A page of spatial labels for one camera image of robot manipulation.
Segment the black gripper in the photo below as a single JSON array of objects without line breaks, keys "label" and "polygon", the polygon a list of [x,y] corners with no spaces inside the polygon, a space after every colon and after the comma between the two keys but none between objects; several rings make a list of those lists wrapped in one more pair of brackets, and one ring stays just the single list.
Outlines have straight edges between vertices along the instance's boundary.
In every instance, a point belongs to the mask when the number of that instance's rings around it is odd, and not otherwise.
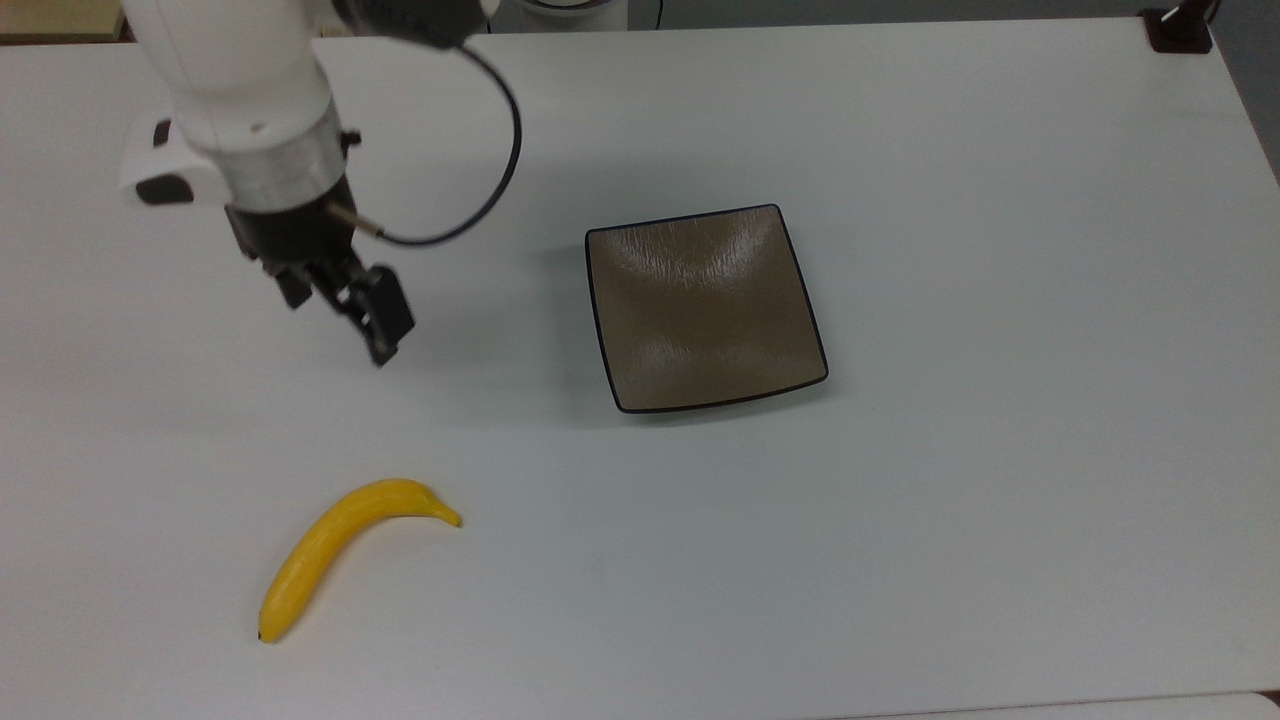
[{"label": "black gripper", "polygon": [[399,277],[387,265],[364,270],[352,247],[355,229],[328,208],[355,208],[347,178],[319,199],[284,210],[257,213],[227,206],[227,219],[241,252],[260,263],[276,282],[289,310],[314,295],[335,293],[335,309],[358,332],[374,366],[385,366],[416,320]]}]

